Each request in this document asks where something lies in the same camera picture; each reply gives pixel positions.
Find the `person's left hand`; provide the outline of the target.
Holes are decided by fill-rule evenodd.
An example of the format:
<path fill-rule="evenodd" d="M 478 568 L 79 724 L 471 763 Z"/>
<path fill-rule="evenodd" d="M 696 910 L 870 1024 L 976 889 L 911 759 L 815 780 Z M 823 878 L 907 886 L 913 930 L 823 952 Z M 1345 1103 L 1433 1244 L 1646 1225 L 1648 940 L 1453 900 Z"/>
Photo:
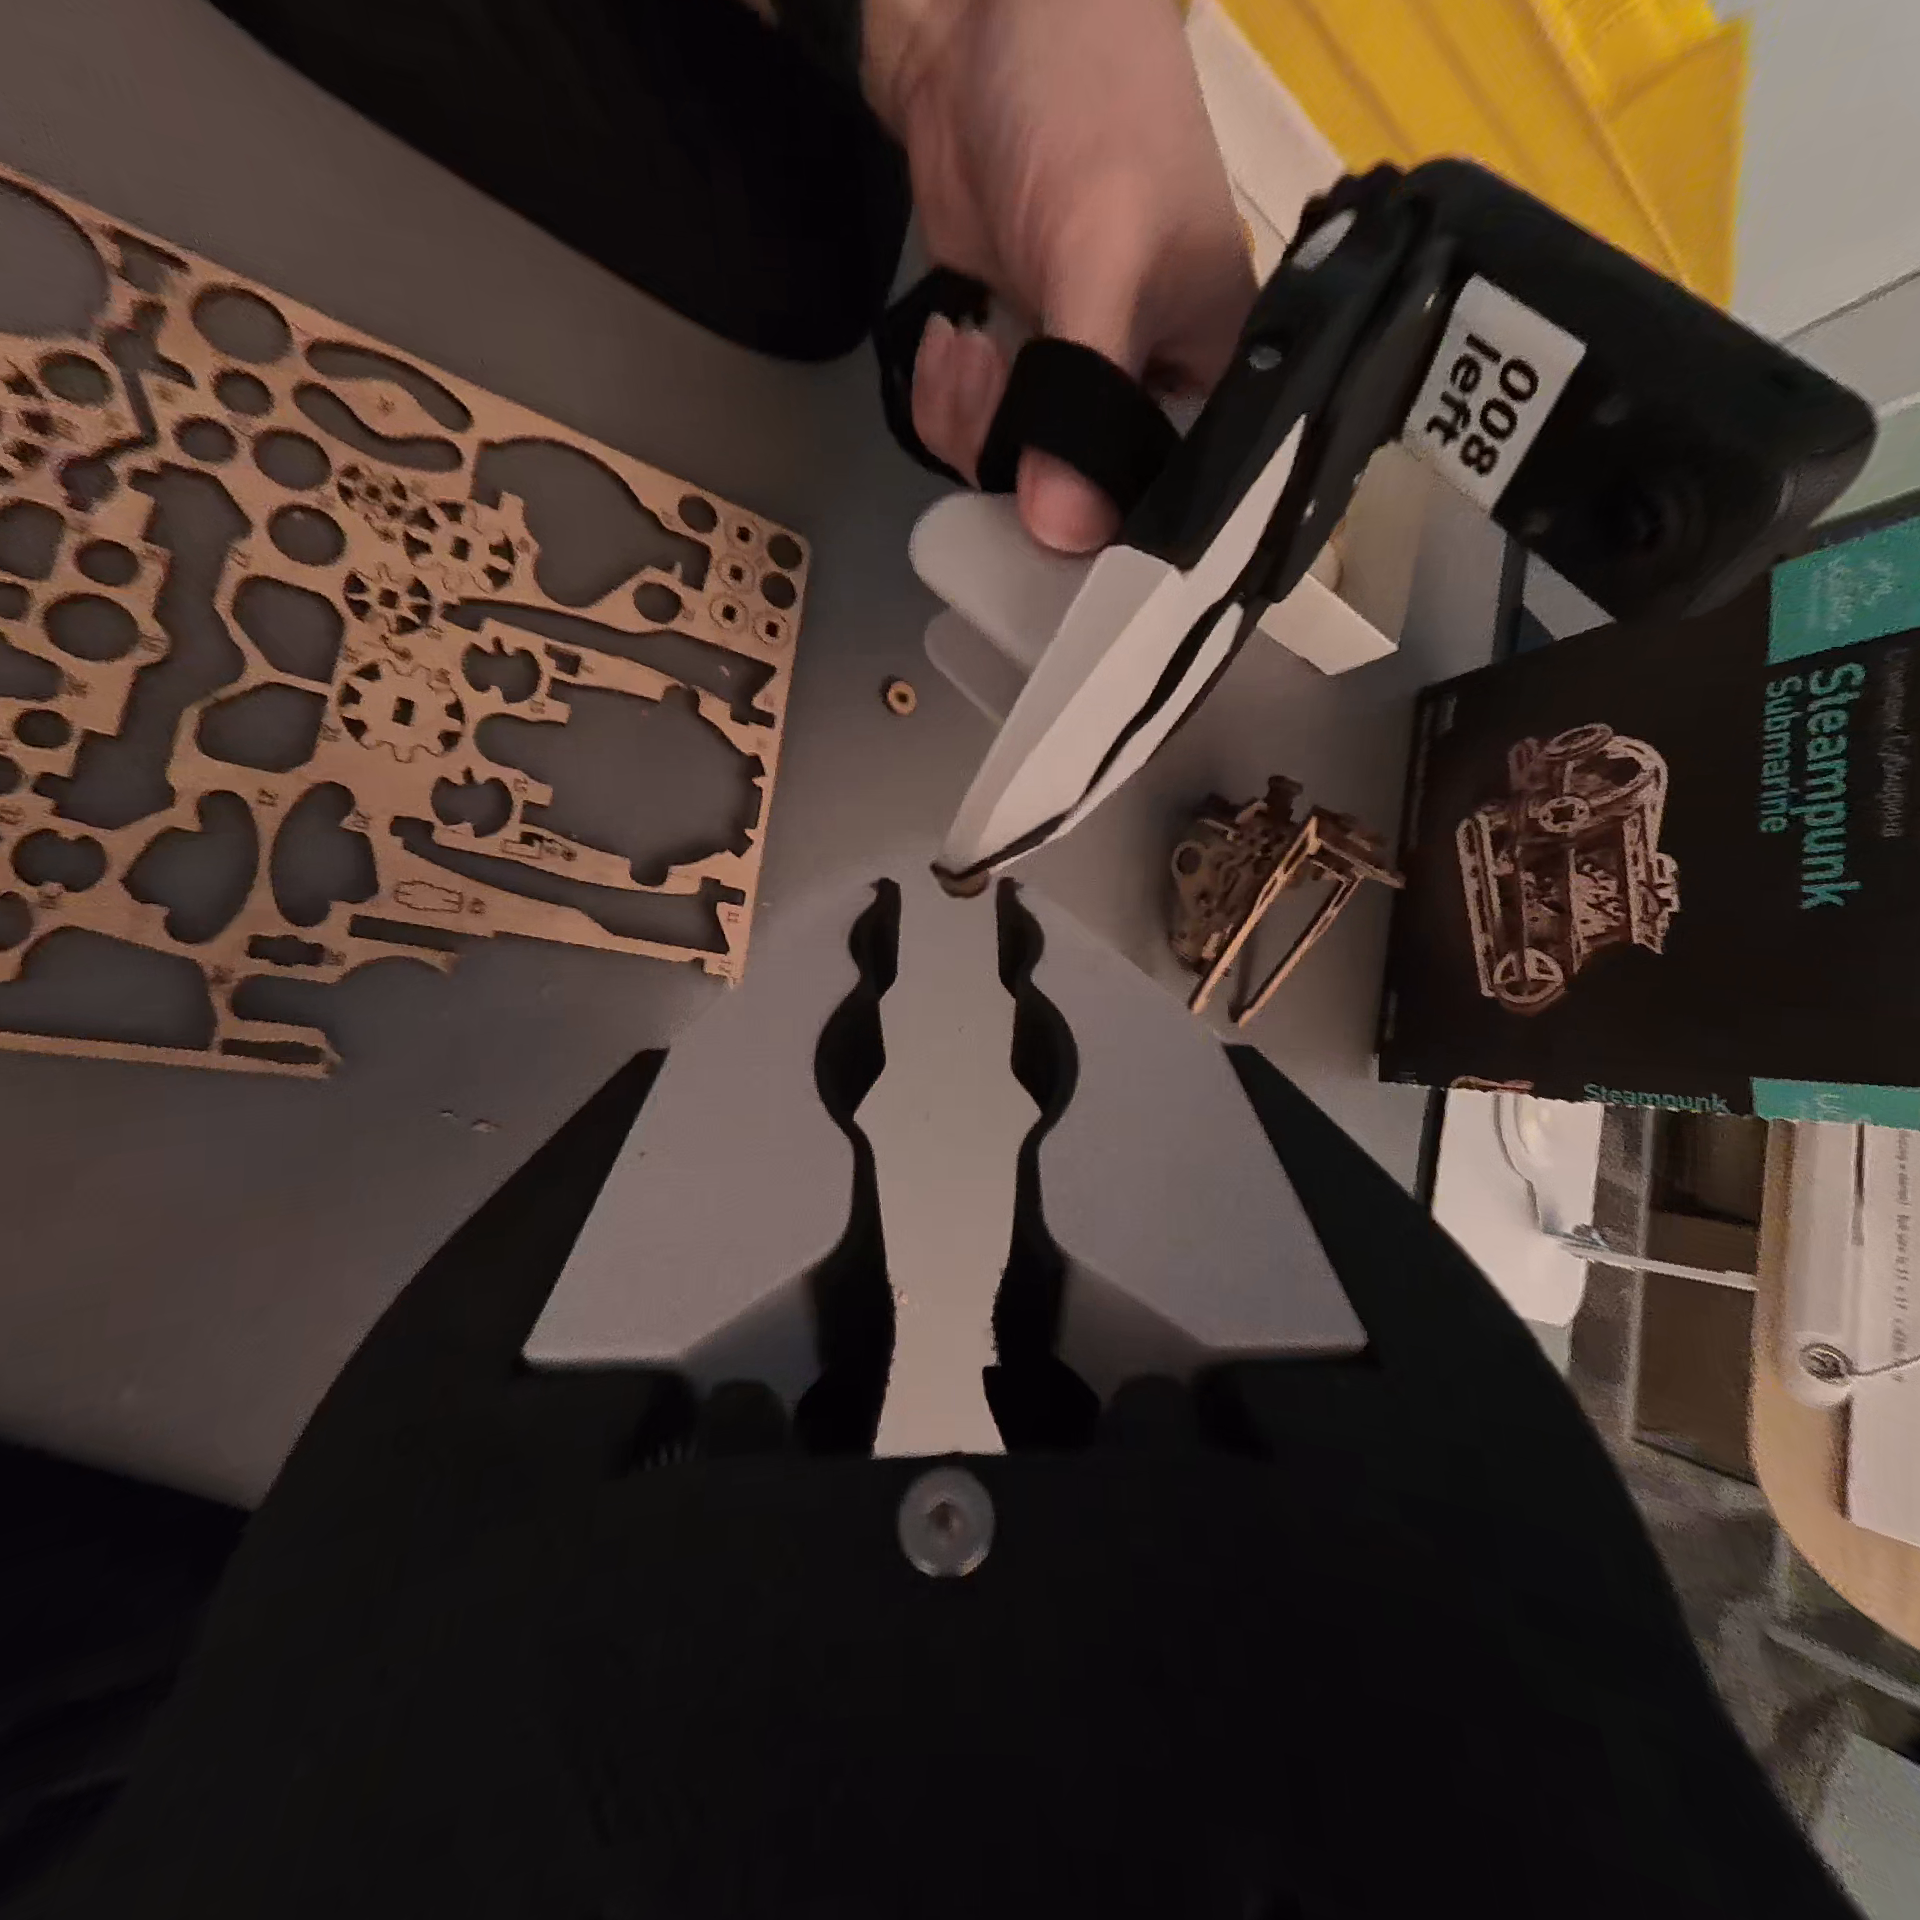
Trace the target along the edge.
<path fill-rule="evenodd" d="M 1018 388 L 1027 534 L 1065 556 L 1118 536 L 1185 414 L 1231 370 L 1257 299 L 1173 3 L 859 4 L 859 84 L 903 148 L 937 271 L 982 282 L 1030 353 L 930 316 L 911 379 L 926 455 L 976 480 Z"/>

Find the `laser-cut plywood parts sheet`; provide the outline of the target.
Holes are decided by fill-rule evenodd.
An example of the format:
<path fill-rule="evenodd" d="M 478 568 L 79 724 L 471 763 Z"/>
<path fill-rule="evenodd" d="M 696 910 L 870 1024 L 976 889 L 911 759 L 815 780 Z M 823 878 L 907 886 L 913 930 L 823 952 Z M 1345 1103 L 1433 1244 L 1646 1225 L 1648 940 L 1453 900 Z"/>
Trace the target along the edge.
<path fill-rule="evenodd" d="M 322 1079 L 512 938 L 738 986 L 791 529 L 5 168 L 5 1051 Z"/>

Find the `partly built wooden model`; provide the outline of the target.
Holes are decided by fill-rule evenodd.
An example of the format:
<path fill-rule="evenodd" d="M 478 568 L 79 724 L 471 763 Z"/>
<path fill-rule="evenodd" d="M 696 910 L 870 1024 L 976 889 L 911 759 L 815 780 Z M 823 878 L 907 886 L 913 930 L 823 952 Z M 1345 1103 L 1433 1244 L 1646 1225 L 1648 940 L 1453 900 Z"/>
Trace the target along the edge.
<path fill-rule="evenodd" d="M 1379 833 L 1347 811 L 1309 802 L 1306 786 L 1286 776 L 1269 777 L 1256 800 L 1207 799 L 1170 854 L 1169 878 L 1169 950 L 1194 979 L 1186 1001 L 1194 1016 L 1241 974 L 1278 900 L 1317 892 L 1311 919 L 1281 960 L 1256 987 L 1238 987 L 1231 1010 L 1238 1028 L 1264 1012 L 1366 887 L 1406 886 Z"/>

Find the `yellow plastic bin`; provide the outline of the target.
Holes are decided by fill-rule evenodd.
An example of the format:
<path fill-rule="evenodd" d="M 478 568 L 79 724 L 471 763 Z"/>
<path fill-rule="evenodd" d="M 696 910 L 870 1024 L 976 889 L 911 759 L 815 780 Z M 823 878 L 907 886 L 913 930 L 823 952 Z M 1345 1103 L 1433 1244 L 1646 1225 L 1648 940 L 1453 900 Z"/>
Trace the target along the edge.
<path fill-rule="evenodd" d="M 1229 3 L 1351 175 L 1475 160 L 1721 310 L 1749 30 L 1709 3 Z"/>

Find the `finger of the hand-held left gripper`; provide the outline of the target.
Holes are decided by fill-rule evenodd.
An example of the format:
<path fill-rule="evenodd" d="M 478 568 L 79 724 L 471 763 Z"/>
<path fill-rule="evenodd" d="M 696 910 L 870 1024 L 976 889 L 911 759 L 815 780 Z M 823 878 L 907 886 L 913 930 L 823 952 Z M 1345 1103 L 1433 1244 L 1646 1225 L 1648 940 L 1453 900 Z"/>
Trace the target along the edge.
<path fill-rule="evenodd" d="M 1056 843 L 1135 782 L 1181 731 L 1194 710 L 1207 700 L 1211 686 L 1238 658 L 1256 624 L 1257 612 L 1241 599 L 1224 599 L 1210 608 L 1173 649 L 1159 681 L 1143 697 L 1142 710 L 1121 727 L 1111 747 L 1105 750 L 1089 792 L 1056 818 L 1023 835 L 1014 843 L 1014 862 Z"/>
<path fill-rule="evenodd" d="M 1282 500 L 1306 427 L 1296 424 L 1186 569 L 1129 544 L 1105 551 L 983 759 L 941 850 L 949 868 L 1011 868 L 1014 843 L 1064 815 L 1142 710 L 1173 649 L 1222 602 L 1253 594 L 1253 564 Z"/>

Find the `black model kit box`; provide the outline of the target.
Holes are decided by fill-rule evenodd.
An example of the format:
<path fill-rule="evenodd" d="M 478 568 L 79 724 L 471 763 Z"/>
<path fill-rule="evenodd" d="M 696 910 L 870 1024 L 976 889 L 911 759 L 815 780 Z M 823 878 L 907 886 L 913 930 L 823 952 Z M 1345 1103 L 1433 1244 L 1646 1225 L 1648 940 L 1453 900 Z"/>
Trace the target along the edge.
<path fill-rule="evenodd" d="M 1384 1081 L 1917 1130 L 1917 497 L 1415 713 Z"/>

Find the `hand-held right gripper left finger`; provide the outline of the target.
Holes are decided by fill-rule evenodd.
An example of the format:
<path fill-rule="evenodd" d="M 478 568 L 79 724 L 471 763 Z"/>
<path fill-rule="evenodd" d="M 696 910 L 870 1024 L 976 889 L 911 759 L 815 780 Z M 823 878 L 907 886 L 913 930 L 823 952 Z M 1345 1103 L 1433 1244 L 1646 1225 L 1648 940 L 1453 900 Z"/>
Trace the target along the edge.
<path fill-rule="evenodd" d="M 897 881 L 842 881 L 664 1059 L 522 1356 L 750 1386 L 870 1457 L 897 1356 L 873 1140 Z"/>

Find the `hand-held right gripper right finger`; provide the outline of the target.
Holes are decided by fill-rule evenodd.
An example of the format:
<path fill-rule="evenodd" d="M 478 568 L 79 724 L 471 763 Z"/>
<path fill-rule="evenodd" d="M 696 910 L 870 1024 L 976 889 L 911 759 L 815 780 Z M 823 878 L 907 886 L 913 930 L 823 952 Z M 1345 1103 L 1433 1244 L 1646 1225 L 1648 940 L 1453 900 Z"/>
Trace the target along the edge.
<path fill-rule="evenodd" d="M 1037 1115 L 993 1307 L 1009 1451 L 1077 1451 L 1138 1383 L 1351 1361 L 1367 1336 L 1231 1051 L 1056 903 L 1005 881 L 1011 1067 Z"/>

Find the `white cardboard box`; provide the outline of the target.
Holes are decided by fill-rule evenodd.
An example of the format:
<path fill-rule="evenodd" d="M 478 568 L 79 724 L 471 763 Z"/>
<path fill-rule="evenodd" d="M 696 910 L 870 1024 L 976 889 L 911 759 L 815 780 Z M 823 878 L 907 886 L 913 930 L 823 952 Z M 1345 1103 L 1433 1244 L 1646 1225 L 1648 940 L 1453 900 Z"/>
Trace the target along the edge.
<path fill-rule="evenodd" d="M 1264 282 L 1309 201 L 1328 193 L 1347 168 L 1224 4 L 1190 4 L 1185 33 L 1256 275 Z M 1263 631 L 1328 678 L 1393 656 L 1431 492 L 1406 452 L 1381 448 L 1309 580 L 1263 616 Z"/>

